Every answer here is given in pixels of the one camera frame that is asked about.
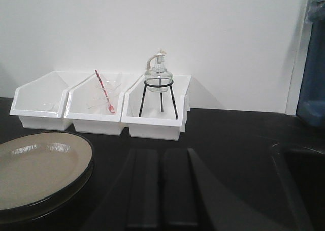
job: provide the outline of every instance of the stacked plates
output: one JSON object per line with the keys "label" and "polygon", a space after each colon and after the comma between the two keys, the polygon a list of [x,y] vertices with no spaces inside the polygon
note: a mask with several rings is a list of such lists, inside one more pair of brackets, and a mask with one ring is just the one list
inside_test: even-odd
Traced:
{"label": "stacked plates", "polygon": [[0,145],[0,224],[51,212],[88,181],[92,146],[69,133],[41,133]]}

